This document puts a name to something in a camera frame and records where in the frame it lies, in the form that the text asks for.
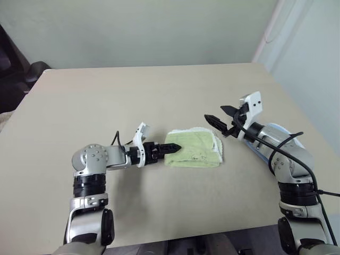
wire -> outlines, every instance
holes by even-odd
[[[323,190],[318,190],[318,194],[320,194],[320,195],[325,194],[325,195],[340,197],[339,193],[333,193],[333,192],[328,192],[328,191],[323,191]]]
[[[283,142],[281,142],[277,148],[281,148],[283,145],[285,145],[286,143],[288,143],[290,140],[293,140],[295,137],[298,137],[299,135],[303,135],[303,132],[299,132],[299,133],[296,133],[296,134],[290,134],[290,137],[288,137],[286,140],[284,140]],[[269,156],[269,159],[268,159],[268,167],[269,167],[269,170],[271,171],[272,174],[275,175],[274,173],[274,170],[271,166],[271,161],[273,160],[273,157],[275,155],[276,151],[273,150],[273,152],[270,154]]]
[[[287,153],[286,151],[284,150],[281,150],[280,148],[277,148],[276,146],[270,144],[269,142],[266,142],[265,140],[261,139],[261,138],[258,138],[256,135],[253,135],[251,132],[249,132],[248,130],[246,130],[242,124],[240,123],[239,121],[239,117],[240,117],[240,111],[238,110],[235,115],[234,115],[234,122],[236,124],[236,126],[241,129],[246,135],[247,137],[250,137],[254,140],[257,140],[258,142],[262,143],[263,145],[265,146],[268,146],[269,148],[273,149],[274,152],[278,152],[278,153],[281,153],[282,155],[286,156],[287,158],[290,158],[292,161],[295,161],[296,163],[298,163],[299,165],[301,165],[303,168],[305,168],[307,170],[307,172],[310,174],[311,178],[312,178],[312,181],[313,181],[313,186],[314,186],[314,191],[317,193],[316,196],[317,196],[317,199],[321,205],[321,210],[322,210],[322,214],[325,218],[325,222],[326,222],[326,225],[327,225],[327,228],[329,230],[329,234],[330,234],[330,237],[333,241],[333,244],[335,246],[337,246],[337,242],[335,240],[335,236],[334,236],[334,233],[333,233],[333,230],[332,230],[332,227],[330,225],[330,222],[329,222],[329,219],[327,217],[327,213],[326,213],[326,210],[325,210],[325,207],[324,207],[324,204],[321,200],[321,197],[320,195],[318,194],[318,183],[317,183],[317,179],[312,171],[312,169],[310,169],[304,162],[300,161],[298,158],[295,158],[293,155]]]
[[[116,132],[116,135],[115,135],[115,137],[113,138],[113,141],[112,141],[112,143],[111,143],[111,146],[115,143],[116,139],[117,139],[119,148],[123,151],[124,154],[126,154],[125,148],[122,146],[121,140],[119,139],[119,131]]]

beige table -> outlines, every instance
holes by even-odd
[[[227,123],[220,105],[261,91],[261,123],[275,122],[314,155],[320,188],[339,192],[340,160],[281,86],[259,64],[49,70],[0,134],[2,254],[47,254],[62,244],[72,196],[73,153],[108,145],[116,130],[129,141],[140,122],[149,141],[172,129],[211,128],[204,114]],[[114,211],[113,246],[276,224],[282,216],[276,180],[236,139],[223,142],[217,168],[143,169],[107,173]],[[324,197],[329,214],[339,200]]]

folded towel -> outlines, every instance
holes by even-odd
[[[223,161],[221,140],[204,127],[173,130],[166,136],[165,143],[182,147],[176,153],[165,155],[166,166],[215,167]]]

